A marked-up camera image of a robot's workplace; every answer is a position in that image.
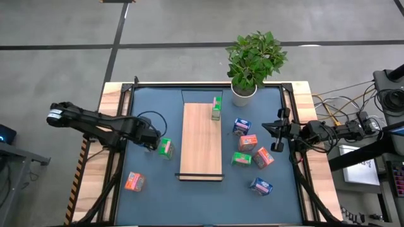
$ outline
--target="potted plant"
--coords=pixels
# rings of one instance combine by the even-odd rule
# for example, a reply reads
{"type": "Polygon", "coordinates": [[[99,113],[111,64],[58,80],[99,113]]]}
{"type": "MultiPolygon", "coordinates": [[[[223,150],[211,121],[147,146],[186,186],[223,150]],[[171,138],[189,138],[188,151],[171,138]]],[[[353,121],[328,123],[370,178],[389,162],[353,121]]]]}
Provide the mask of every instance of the potted plant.
{"type": "Polygon", "coordinates": [[[272,72],[279,72],[283,62],[287,61],[286,51],[282,52],[280,42],[271,32],[252,33],[246,37],[238,36],[236,43],[226,48],[229,53],[232,78],[233,103],[243,107],[257,92],[257,86],[264,86],[264,79],[272,72]]]}

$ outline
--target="green leaves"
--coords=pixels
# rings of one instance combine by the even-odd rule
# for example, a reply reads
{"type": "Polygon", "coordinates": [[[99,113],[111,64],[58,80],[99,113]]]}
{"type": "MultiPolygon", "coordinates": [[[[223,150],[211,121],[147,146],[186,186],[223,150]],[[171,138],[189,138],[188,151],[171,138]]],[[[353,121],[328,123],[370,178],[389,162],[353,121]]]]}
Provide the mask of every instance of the green leaves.
{"type": "Polygon", "coordinates": [[[243,90],[253,89],[255,85],[262,87],[264,79],[272,76],[273,71],[280,73],[279,68],[287,61],[287,52],[281,49],[271,32],[239,35],[237,42],[226,48],[231,62],[227,76],[232,78],[234,86],[243,90]]]}
{"type": "Polygon", "coordinates": [[[237,41],[238,41],[239,43],[243,42],[243,41],[244,41],[244,37],[242,37],[241,35],[239,35],[239,36],[237,37],[237,41]]]}
{"type": "Polygon", "coordinates": [[[269,59],[263,59],[263,64],[267,68],[272,68],[273,67],[272,62],[269,59]]]}
{"type": "Polygon", "coordinates": [[[268,44],[273,41],[273,35],[271,32],[265,33],[265,43],[268,44]]]}
{"type": "Polygon", "coordinates": [[[250,50],[250,53],[252,53],[252,54],[258,54],[258,53],[259,53],[259,50],[256,49],[256,48],[253,48],[253,49],[250,50]]]}

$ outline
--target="dark blue table surface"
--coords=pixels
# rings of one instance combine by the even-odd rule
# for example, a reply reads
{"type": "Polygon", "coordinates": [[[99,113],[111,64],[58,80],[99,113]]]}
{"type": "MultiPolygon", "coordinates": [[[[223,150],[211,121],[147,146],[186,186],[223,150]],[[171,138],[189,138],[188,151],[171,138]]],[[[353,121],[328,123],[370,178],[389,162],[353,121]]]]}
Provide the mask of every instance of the dark blue table surface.
{"type": "MultiPolygon", "coordinates": [[[[238,117],[252,122],[249,134],[255,134],[258,145],[249,154],[264,146],[268,151],[274,141],[261,127],[273,122],[282,107],[278,88],[257,91],[245,107],[232,104],[230,88],[139,88],[134,92],[132,115],[154,110],[168,123],[165,137],[175,146],[172,160],[160,157],[157,151],[146,153],[133,143],[128,144],[119,192],[116,224],[118,225],[181,225],[181,224],[299,224],[302,222],[297,189],[290,154],[285,143],[282,153],[271,152],[275,161],[260,170],[252,163],[249,167],[232,166],[232,155],[237,151],[239,138],[232,134],[238,117]],[[214,96],[222,101],[222,182],[180,182],[175,178],[181,161],[182,115],[184,102],[211,103],[214,96]],[[141,192],[124,189],[129,172],[142,173],[146,183],[141,192]],[[261,177],[273,186],[270,195],[261,197],[248,189],[255,177],[261,177]]],[[[163,132],[159,116],[148,113],[152,124],[163,132]]]]}

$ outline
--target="white flower pot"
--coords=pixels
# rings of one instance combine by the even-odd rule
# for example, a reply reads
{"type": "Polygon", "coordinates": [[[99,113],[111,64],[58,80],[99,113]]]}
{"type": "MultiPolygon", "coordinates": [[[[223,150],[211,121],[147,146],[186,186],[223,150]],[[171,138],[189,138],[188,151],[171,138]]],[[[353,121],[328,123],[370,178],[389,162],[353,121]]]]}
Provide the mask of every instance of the white flower pot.
{"type": "Polygon", "coordinates": [[[257,85],[255,86],[255,91],[252,95],[249,96],[241,96],[238,95],[236,92],[234,92],[233,90],[233,84],[232,84],[232,91],[233,91],[233,103],[234,105],[238,106],[238,107],[243,107],[245,105],[247,105],[248,101],[250,100],[251,97],[253,97],[253,95],[255,94],[255,92],[257,92],[257,85]]]}

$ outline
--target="red snack box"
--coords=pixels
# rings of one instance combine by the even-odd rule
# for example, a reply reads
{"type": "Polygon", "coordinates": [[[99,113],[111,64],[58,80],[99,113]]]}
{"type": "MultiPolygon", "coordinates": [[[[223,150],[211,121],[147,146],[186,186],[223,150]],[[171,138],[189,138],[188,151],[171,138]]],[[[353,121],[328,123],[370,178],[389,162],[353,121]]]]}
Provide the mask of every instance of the red snack box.
{"type": "Polygon", "coordinates": [[[239,151],[250,151],[257,146],[258,140],[255,135],[241,136],[239,141],[239,151]]]}
{"type": "Polygon", "coordinates": [[[270,153],[264,147],[260,148],[252,158],[260,169],[267,167],[274,161],[270,153]]]}
{"type": "Polygon", "coordinates": [[[128,180],[125,184],[125,189],[133,190],[135,192],[140,192],[143,184],[145,183],[146,177],[140,173],[130,172],[128,180]]]}

